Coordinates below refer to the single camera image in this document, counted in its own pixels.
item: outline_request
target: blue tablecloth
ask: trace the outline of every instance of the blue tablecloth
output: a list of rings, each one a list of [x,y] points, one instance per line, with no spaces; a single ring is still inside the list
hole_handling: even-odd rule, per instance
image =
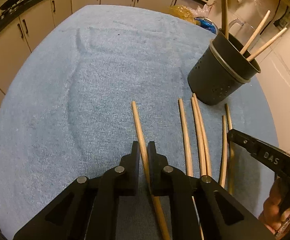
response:
[[[0,227],[8,239],[80,175],[118,165],[137,140],[131,101],[145,140],[185,171],[177,100],[184,99],[194,175],[198,153],[187,75],[214,34],[170,15],[122,6],[86,6],[32,52],[0,109]],[[226,102],[233,126],[277,146],[273,119],[256,78]],[[201,105],[218,179],[224,103]],[[241,148],[235,197],[259,215],[273,173]],[[168,199],[162,198],[168,226]],[[159,239],[144,174],[136,197],[122,197],[117,239]]]

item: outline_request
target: silver screw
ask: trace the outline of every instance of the silver screw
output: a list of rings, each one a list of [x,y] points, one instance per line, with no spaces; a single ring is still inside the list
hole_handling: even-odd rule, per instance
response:
[[[124,168],[123,166],[117,166],[117,167],[115,168],[115,171],[116,171],[117,173],[122,173],[124,170],[125,170],[125,168]]]
[[[174,169],[173,169],[172,166],[165,166],[163,170],[164,170],[164,172],[170,173],[170,172],[172,172]]]
[[[207,175],[204,175],[201,177],[201,180],[205,183],[210,183],[211,182],[211,178]]]
[[[79,176],[76,180],[79,184],[83,184],[87,181],[87,178],[85,176]]]

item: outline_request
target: human hand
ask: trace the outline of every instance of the human hand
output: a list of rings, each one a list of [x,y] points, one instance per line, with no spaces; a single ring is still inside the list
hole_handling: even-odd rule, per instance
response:
[[[283,214],[279,212],[279,205],[283,200],[283,195],[285,188],[284,183],[282,182],[281,178],[278,178],[269,194],[269,198],[264,203],[263,212],[259,216],[259,220],[273,233],[275,234],[276,231],[281,227],[283,222],[286,221],[287,217],[290,215],[290,208],[288,208]],[[288,231],[290,230],[290,224],[286,228],[286,230],[277,238],[281,239],[284,237]]]

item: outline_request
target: triangular cutout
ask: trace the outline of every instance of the triangular cutout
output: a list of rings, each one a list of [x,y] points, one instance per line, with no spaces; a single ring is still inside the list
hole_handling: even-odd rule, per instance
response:
[[[64,222],[67,210],[72,203],[74,193],[69,193],[60,203],[58,203],[53,210],[45,216],[45,220],[61,226]]]
[[[214,195],[226,225],[230,226],[243,220],[243,215],[218,191],[215,191]]]

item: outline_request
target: black cup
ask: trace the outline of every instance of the black cup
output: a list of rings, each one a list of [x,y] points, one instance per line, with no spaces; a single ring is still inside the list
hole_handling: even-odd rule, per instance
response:
[[[216,105],[260,73],[256,60],[248,62],[248,51],[231,34],[229,40],[219,31],[208,49],[190,71],[187,80],[193,93],[206,105]]]

